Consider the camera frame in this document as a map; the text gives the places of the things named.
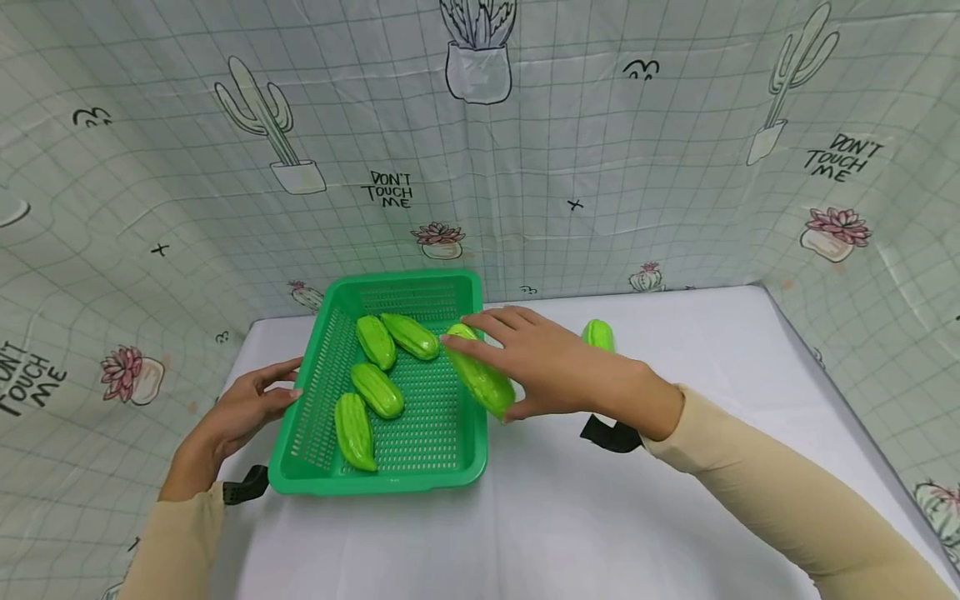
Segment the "black strap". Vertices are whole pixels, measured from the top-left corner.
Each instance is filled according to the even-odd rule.
[[[267,484],[267,468],[263,465],[253,465],[242,482],[224,483],[224,504],[233,506],[259,498],[267,490]]]
[[[640,434],[630,425],[617,421],[613,427],[610,427],[594,415],[590,415],[584,430],[580,432],[580,437],[618,454],[633,452],[643,446]]]

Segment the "printed fabric backdrop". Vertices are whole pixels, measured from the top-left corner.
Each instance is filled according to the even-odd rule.
[[[2,3],[0,597],[114,597],[250,324],[424,267],[765,285],[957,563],[958,11]]]

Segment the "arm sleeve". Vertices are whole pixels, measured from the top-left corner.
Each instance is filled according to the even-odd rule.
[[[953,600],[933,568],[863,498],[799,453],[678,386],[673,434],[651,453],[696,477],[812,579],[824,600]]]
[[[157,502],[117,600],[206,600],[223,522],[220,482],[185,502]]]

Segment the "cactus drawing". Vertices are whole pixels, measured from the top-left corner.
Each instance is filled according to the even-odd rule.
[[[787,91],[810,81],[810,78],[816,75],[827,61],[840,40],[840,33],[833,32],[820,42],[816,51],[812,50],[829,16],[830,2],[825,2],[806,20],[804,31],[797,43],[793,43],[793,34],[790,34],[780,48],[780,56],[770,75],[769,91],[774,96],[774,102],[770,106],[770,112],[767,113],[767,120],[763,123],[763,127],[754,136],[750,154],[747,156],[748,165],[769,155],[777,145],[780,132],[786,125],[786,119],[780,118],[780,111],[783,110]]]
[[[951,490],[926,481],[914,488],[913,497],[946,548],[950,560],[960,566],[960,486]]]
[[[662,292],[666,289],[663,285],[663,275],[660,273],[659,262],[647,262],[643,264],[639,273],[630,276],[630,285],[638,292]]]
[[[326,182],[317,168],[317,163],[313,160],[300,160],[287,140],[285,133],[293,129],[294,117],[280,88],[267,82],[267,91],[273,100],[271,108],[247,65],[236,57],[230,57],[228,65],[233,82],[247,106],[246,110],[240,108],[223,84],[215,83],[214,92],[227,116],[237,127],[247,133],[265,136],[274,147],[280,161],[272,163],[270,168],[274,170],[274,175],[283,189],[291,194],[313,194],[326,190]]]
[[[310,312],[315,315],[320,312],[320,304],[324,301],[323,294],[312,287],[308,287],[306,283],[303,283],[299,279],[295,279],[287,285],[293,288],[290,290],[290,296],[294,300],[309,308]]]
[[[453,37],[446,47],[446,86],[470,104],[503,102],[514,85],[507,38],[516,22],[516,0],[496,1],[440,0]]]

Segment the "basket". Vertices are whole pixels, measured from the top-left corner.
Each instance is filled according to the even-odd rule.
[[[481,309],[480,278],[466,270],[350,276],[330,285],[295,384],[303,394],[287,410],[271,457],[274,489],[322,496],[422,492],[479,477],[487,465],[487,414],[445,352],[425,362],[397,348],[388,375],[403,393],[403,414],[383,420],[368,410],[376,473],[344,461],[333,406],[353,391],[350,365],[367,360],[354,331],[358,318],[393,312],[441,334]]]

